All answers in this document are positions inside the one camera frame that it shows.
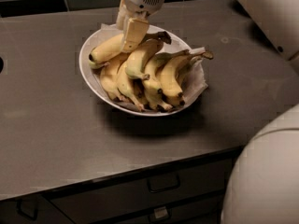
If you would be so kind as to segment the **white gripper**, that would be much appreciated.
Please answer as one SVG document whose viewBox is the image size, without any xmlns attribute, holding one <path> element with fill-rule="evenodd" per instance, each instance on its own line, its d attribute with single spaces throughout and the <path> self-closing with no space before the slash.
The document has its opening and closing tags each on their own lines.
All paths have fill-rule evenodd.
<svg viewBox="0 0 299 224">
<path fill-rule="evenodd" d="M 116 27 L 124 28 L 126 16 L 133 17 L 137 14 L 150 16 L 160 10 L 165 0 L 121 0 L 119 5 Z M 145 37 L 150 24 L 145 19 L 130 18 L 123 30 L 121 52 L 132 52 Z"/>
</svg>

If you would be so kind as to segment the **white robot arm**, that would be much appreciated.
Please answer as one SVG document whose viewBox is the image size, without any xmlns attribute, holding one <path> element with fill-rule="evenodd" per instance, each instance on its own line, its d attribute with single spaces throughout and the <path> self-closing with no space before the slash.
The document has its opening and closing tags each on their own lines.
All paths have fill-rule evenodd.
<svg viewBox="0 0 299 224">
<path fill-rule="evenodd" d="M 298 1 L 235 0 L 248 16 L 227 25 L 238 43 L 220 47 L 203 100 L 172 118 L 118 119 L 149 142 L 191 128 L 206 161 L 240 152 L 220 224 L 299 224 Z"/>
</svg>

